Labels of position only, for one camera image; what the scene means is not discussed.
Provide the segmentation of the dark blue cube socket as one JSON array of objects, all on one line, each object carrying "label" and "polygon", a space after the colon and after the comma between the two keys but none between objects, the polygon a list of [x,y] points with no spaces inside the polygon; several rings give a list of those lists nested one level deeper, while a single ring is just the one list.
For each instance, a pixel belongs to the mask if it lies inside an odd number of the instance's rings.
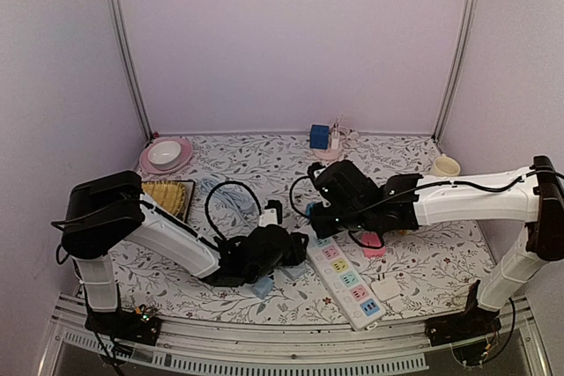
[{"label": "dark blue cube socket", "polygon": [[314,150],[326,151],[330,144],[330,127],[328,125],[312,124],[309,131],[309,147]]}]

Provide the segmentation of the white charger with cable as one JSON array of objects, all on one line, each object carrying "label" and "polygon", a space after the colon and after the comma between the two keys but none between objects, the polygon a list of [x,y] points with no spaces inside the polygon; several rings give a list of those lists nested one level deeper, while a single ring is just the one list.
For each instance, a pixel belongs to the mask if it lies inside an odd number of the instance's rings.
[{"label": "white charger with cable", "polygon": [[339,116],[330,127],[329,147],[338,150],[344,141],[353,141],[360,137],[355,129],[343,125],[343,117]]}]

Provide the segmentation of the white plug adapter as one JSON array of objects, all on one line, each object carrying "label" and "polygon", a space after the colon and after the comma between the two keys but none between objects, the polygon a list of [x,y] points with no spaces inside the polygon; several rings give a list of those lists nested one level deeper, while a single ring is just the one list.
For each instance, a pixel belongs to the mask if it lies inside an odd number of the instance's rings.
[{"label": "white plug adapter", "polygon": [[385,274],[379,275],[370,284],[370,287],[376,297],[381,301],[395,299],[402,293],[402,289],[396,278],[393,276],[386,276]]}]

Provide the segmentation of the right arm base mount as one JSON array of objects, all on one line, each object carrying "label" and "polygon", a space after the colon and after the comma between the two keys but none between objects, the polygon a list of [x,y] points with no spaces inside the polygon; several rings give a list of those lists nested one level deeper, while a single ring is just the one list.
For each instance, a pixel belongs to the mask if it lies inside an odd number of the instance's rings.
[{"label": "right arm base mount", "polygon": [[488,311],[479,305],[479,285],[480,281],[471,285],[463,311],[425,321],[424,333],[432,346],[461,342],[501,328],[500,311]]}]

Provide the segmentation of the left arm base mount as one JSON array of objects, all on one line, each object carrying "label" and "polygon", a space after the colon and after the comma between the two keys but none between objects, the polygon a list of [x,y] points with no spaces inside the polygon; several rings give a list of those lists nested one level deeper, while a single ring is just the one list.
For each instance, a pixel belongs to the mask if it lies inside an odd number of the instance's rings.
[{"label": "left arm base mount", "polygon": [[142,311],[124,311],[120,307],[112,312],[95,312],[86,308],[85,328],[111,340],[128,341],[155,346],[160,336],[162,319]]}]

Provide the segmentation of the light blue charger plug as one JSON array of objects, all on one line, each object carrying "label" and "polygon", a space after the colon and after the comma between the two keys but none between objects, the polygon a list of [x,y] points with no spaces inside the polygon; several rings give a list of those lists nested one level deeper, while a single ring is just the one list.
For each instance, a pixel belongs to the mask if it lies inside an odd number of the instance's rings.
[{"label": "light blue charger plug", "polygon": [[265,299],[272,291],[273,286],[274,281],[270,277],[265,276],[257,280],[252,285],[251,290],[253,294],[259,299]]}]

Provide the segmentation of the pink plug adapter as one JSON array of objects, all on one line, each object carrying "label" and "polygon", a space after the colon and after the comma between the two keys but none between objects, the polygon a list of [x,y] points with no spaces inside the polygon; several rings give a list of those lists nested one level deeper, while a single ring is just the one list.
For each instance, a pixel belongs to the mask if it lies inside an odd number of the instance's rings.
[{"label": "pink plug adapter", "polygon": [[363,232],[360,242],[363,244],[362,252],[367,258],[383,257],[386,253],[386,247],[376,232]]}]

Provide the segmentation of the cyan plug adapter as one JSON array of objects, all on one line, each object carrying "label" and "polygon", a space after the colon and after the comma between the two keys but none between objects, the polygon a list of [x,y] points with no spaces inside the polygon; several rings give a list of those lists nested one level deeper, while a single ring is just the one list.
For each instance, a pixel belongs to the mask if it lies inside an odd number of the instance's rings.
[{"label": "cyan plug adapter", "polygon": [[306,206],[306,212],[305,215],[307,218],[311,218],[314,214],[314,209],[315,209],[316,203],[309,203]]}]

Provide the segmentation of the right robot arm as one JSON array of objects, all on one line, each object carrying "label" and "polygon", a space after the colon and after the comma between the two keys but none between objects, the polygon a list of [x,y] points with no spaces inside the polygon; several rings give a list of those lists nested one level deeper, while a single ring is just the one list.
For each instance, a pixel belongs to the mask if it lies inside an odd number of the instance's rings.
[{"label": "right robot arm", "polygon": [[474,337],[488,325],[489,312],[499,311],[548,262],[563,258],[563,176],[546,156],[514,171],[462,178],[397,174],[381,186],[350,160],[314,163],[307,177],[323,198],[308,216],[321,239],[343,230],[383,235],[450,221],[523,223],[514,246],[457,316],[464,337]]}]

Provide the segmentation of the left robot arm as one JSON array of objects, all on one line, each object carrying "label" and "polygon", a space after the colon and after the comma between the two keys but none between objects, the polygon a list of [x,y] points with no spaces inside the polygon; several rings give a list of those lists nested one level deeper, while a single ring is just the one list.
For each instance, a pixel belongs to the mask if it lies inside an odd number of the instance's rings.
[{"label": "left robot arm", "polygon": [[213,240],[198,234],[164,210],[133,171],[110,174],[77,185],[70,192],[66,217],[52,222],[60,247],[76,263],[87,304],[111,335],[131,326],[121,309],[110,251],[123,241],[167,258],[199,281],[231,288],[253,284],[278,267],[305,261],[308,236],[281,225],[282,206],[270,201],[259,210],[257,227],[247,236]]}]

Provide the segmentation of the light blue power strip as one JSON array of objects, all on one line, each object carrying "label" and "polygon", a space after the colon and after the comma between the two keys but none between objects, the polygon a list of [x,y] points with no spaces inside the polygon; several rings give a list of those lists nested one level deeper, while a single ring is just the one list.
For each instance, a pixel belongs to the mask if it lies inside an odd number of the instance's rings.
[{"label": "light blue power strip", "polygon": [[306,272],[306,266],[304,263],[294,265],[294,266],[281,266],[280,270],[282,273],[292,281],[300,279]]}]

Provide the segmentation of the white long power strip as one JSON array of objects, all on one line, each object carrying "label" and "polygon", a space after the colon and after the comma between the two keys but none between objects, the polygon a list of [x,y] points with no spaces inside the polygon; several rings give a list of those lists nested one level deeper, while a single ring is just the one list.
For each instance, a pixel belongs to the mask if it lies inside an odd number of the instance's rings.
[{"label": "white long power strip", "polygon": [[310,235],[308,259],[352,329],[376,328],[384,307],[336,241]]}]

